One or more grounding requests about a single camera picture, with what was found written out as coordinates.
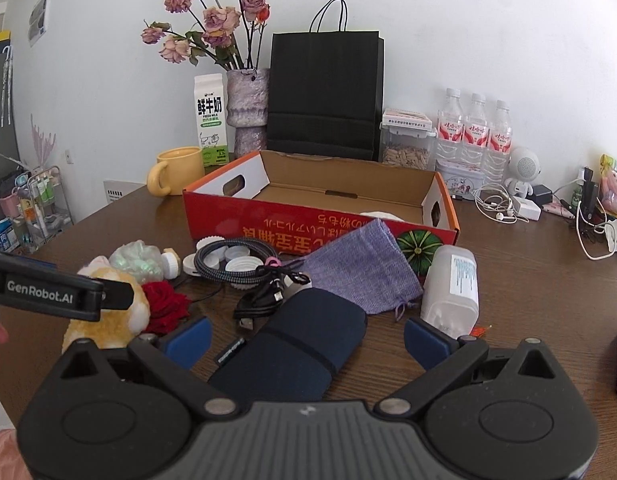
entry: yellow and white stuffed animal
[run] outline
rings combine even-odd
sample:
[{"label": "yellow and white stuffed animal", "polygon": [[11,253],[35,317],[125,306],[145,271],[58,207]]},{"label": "yellow and white stuffed animal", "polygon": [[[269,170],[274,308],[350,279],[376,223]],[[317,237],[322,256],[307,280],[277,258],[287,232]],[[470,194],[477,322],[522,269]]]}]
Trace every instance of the yellow and white stuffed animal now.
[{"label": "yellow and white stuffed animal", "polygon": [[135,298],[128,310],[102,310],[97,322],[72,319],[64,334],[62,353],[76,339],[88,337],[101,348],[124,348],[148,326],[150,306],[140,284],[126,272],[114,269],[108,259],[98,256],[78,274],[115,282],[130,283]]}]

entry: container of nuts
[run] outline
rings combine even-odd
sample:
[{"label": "container of nuts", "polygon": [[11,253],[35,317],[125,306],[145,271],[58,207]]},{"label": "container of nuts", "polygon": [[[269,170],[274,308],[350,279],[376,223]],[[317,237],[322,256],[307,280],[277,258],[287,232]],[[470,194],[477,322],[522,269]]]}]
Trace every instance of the container of nuts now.
[{"label": "container of nuts", "polygon": [[381,160],[426,170],[435,137],[432,121],[424,114],[388,108],[382,119]]}]

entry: vase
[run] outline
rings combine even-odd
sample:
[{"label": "vase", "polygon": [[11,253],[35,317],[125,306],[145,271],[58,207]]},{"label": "vase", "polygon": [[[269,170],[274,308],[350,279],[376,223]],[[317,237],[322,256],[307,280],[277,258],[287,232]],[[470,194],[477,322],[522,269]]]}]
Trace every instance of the vase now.
[{"label": "vase", "polygon": [[266,148],[268,68],[229,70],[226,123],[234,126],[237,157]]}]

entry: red cardboard box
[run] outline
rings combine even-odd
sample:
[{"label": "red cardboard box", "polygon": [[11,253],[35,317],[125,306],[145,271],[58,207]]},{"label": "red cardboard box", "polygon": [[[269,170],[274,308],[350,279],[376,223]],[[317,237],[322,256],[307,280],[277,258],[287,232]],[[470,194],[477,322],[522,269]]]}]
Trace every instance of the red cardboard box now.
[{"label": "red cardboard box", "polygon": [[370,222],[364,212],[403,220],[384,221],[403,238],[410,260],[430,260],[434,250],[427,249],[459,237],[439,173],[366,160],[253,152],[187,186],[184,205],[195,240],[248,236],[291,254],[310,253]]}]

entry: pink sleeve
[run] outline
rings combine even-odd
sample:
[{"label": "pink sleeve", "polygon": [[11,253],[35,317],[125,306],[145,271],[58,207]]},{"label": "pink sleeve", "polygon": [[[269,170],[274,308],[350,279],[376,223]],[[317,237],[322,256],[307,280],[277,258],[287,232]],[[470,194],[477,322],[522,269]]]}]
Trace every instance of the pink sleeve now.
[{"label": "pink sleeve", "polygon": [[17,447],[15,430],[0,431],[0,480],[31,480]]}]

